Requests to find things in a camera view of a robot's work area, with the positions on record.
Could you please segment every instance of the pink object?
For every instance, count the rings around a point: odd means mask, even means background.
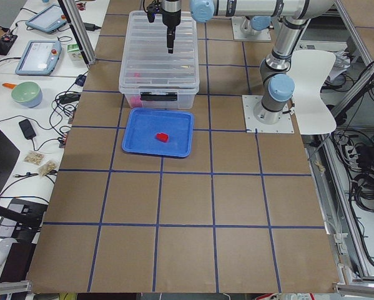
[[[132,96],[130,99],[130,106],[131,108],[141,108],[142,107],[142,101],[139,96]]]
[[[167,141],[169,140],[169,135],[166,133],[160,132],[156,134],[156,138],[163,143],[167,143]]]

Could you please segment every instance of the clear plastic storage box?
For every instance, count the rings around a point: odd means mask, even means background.
[[[174,53],[167,52],[162,16],[149,23],[144,11],[129,16],[119,91],[132,108],[190,109],[199,90],[196,22],[182,12]]]

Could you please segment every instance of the green bowl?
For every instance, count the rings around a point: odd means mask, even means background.
[[[26,81],[18,84],[12,90],[12,98],[23,106],[33,108],[41,103],[42,91],[35,82]]]

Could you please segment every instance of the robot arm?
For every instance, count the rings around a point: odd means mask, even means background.
[[[190,0],[192,17],[206,23],[214,16],[283,16],[283,24],[272,52],[260,66],[265,94],[255,115],[265,124],[276,123],[285,103],[292,97],[294,83],[285,73],[308,20],[327,12],[335,0]],[[173,52],[175,28],[180,24],[181,0],[154,0],[148,18],[161,13],[167,26],[167,48]]]

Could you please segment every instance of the white chair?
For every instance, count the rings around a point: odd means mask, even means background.
[[[299,50],[292,54],[287,73],[295,81],[292,100],[300,134],[327,134],[337,128],[334,117],[320,97],[335,55],[320,50]]]

